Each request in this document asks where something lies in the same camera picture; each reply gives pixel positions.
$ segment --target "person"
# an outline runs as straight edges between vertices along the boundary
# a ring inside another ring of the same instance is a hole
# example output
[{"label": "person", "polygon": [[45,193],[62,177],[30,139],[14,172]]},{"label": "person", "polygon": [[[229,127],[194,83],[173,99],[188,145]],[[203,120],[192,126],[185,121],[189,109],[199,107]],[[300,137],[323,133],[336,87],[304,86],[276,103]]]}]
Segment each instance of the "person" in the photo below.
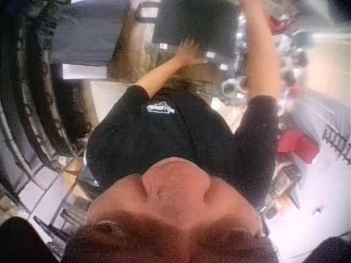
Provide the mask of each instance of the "person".
[{"label": "person", "polygon": [[279,62],[262,0],[242,0],[250,101],[233,135],[200,97],[162,89],[205,62],[194,40],[129,87],[89,138],[106,189],[67,246],[68,262],[277,262],[255,211],[274,171]]}]

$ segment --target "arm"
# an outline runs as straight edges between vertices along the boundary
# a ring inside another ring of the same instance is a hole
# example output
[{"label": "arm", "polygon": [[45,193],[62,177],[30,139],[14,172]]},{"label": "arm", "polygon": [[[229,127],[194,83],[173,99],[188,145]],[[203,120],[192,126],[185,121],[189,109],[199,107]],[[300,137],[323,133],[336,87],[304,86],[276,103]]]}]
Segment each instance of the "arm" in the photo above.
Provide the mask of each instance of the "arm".
[{"label": "arm", "polygon": [[279,97],[279,59],[264,14],[262,0],[241,0],[248,35],[248,83],[250,98],[259,95]]},{"label": "arm", "polygon": [[152,98],[180,68],[206,62],[200,53],[200,46],[194,40],[181,42],[174,58],[144,75],[136,85],[143,87]]}]

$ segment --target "black t-shirt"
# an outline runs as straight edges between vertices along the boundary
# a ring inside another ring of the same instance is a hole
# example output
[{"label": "black t-shirt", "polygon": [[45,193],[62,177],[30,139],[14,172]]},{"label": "black t-shirt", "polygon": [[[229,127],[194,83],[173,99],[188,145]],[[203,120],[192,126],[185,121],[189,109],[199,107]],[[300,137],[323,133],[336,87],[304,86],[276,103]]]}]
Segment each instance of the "black t-shirt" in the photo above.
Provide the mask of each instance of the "black t-shirt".
[{"label": "black t-shirt", "polygon": [[276,100],[253,98],[232,134],[225,120],[190,92],[162,89],[152,99],[128,88],[96,127],[88,166],[108,188],[130,174],[144,174],[167,157],[190,160],[234,186],[254,207],[262,205],[274,172]]}]

